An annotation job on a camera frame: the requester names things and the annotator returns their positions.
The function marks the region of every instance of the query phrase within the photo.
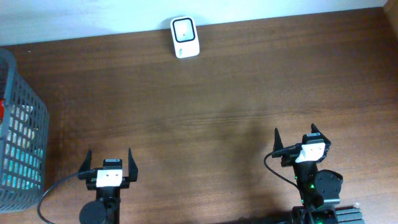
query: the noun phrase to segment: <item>basket mesh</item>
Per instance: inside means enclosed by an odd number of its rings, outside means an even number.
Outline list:
[[[49,117],[38,96],[15,71],[12,79],[0,55],[0,93],[4,105],[0,153],[0,213],[23,210],[37,203],[44,187],[44,159]],[[3,80],[12,80],[6,85]]]

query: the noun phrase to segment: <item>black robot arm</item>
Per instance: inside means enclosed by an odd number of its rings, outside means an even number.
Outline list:
[[[84,224],[118,224],[120,211],[120,189],[128,189],[130,182],[137,181],[138,168],[129,149],[129,175],[123,177],[121,159],[105,159],[101,168],[94,172],[78,175],[80,180],[86,180],[88,190],[96,191],[96,199],[88,202],[79,215],[80,223]],[[91,150],[83,161],[80,172],[90,170]]]
[[[338,223],[335,206],[340,202],[343,176],[331,170],[318,170],[317,167],[326,158],[330,146],[330,140],[314,124],[311,125],[311,133],[303,135],[301,143],[289,147],[283,146],[275,128],[271,155],[273,158],[281,157],[282,167],[293,167],[297,183],[294,185],[303,204],[293,208],[292,223]]]

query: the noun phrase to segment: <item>wood grain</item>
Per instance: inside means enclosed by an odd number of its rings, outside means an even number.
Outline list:
[[[285,145],[315,123],[332,141],[320,169],[345,177],[341,205],[398,222],[398,44],[382,8],[198,27],[201,53],[177,60],[169,30],[8,46],[50,113],[46,186],[126,160],[121,223],[218,223],[300,205],[266,171],[273,129]],[[293,179],[292,169],[270,164]],[[77,223],[95,197],[69,181],[43,213]],[[2,223],[36,223],[34,209]]]

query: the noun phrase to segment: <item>cable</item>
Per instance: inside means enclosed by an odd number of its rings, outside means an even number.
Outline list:
[[[277,172],[275,172],[273,169],[271,169],[268,165],[267,165],[267,158],[272,156],[273,154],[276,153],[283,153],[283,152],[287,152],[289,149],[282,149],[282,150],[278,150],[278,151],[274,151],[274,152],[270,152],[268,153],[268,155],[266,155],[266,157],[264,158],[264,165],[266,165],[266,168],[273,174],[275,174],[277,177],[281,178],[282,180],[290,183],[291,185],[293,185],[295,188],[297,188],[297,190],[300,192],[300,195],[302,194],[301,190],[299,189],[299,187],[297,186],[297,184],[291,182],[290,180],[286,179],[285,177],[282,177],[280,174],[278,174]]]
[[[39,215],[39,217],[43,220],[43,222],[47,223],[47,224],[54,224],[53,222],[50,222],[48,219],[44,218],[44,216],[42,215],[42,212],[40,211],[40,206],[42,205],[43,199],[45,198],[45,196],[47,194],[49,194],[49,192],[51,190],[53,190],[54,188],[56,188],[58,185],[64,183],[65,181],[71,179],[72,177],[76,177],[80,174],[87,174],[90,172],[93,172],[94,170],[89,170],[89,171],[84,171],[84,172],[77,172],[75,174],[69,175],[61,180],[59,180],[58,182],[56,182],[53,186],[51,186],[40,198],[39,203],[37,204],[37,214]]]
[[[299,189],[299,187],[298,187],[297,184],[293,183],[292,181],[290,181],[290,180],[286,179],[285,177],[283,177],[282,175],[278,174],[277,172],[275,172],[273,169],[271,169],[271,168],[267,165],[267,158],[268,158],[268,157],[270,157],[270,156],[272,156],[272,155],[274,155],[274,154],[276,154],[276,153],[283,153],[283,152],[286,152],[286,151],[288,151],[288,150],[289,150],[289,149],[281,149],[281,150],[278,150],[278,151],[274,151],[274,152],[268,153],[268,155],[266,155],[266,157],[264,158],[264,165],[266,166],[266,168],[267,168],[271,173],[275,174],[277,177],[281,178],[282,180],[284,180],[284,181],[290,183],[290,184],[293,185],[295,188],[297,188],[298,192],[300,193],[300,196],[303,196],[303,193],[302,193],[302,191]],[[307,205],[307,208],[308,208],[308,216],[310,217],[311,224],[315,224],[315,222],[314,222],[314,220],[313,220],[313,217],[312,217],[311,209],[310,209],[310,207],[309,207],[308,205]]]

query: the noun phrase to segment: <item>white device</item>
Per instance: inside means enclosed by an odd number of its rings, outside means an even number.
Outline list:
[[[199,39],[195,21],[190,16],[173,19],[170,22],[177,58],[192,57],[199,54]]]
[[[96,187],[120,187],[123,180],[122,169],[98,170]]]
[[[317,161],[325,152],[326,144],[324,142],[315,143],[315,144],[304,144],[301,145],[301,151],[298,158],[296,158],[296,162],[306,162],[306,161]]]

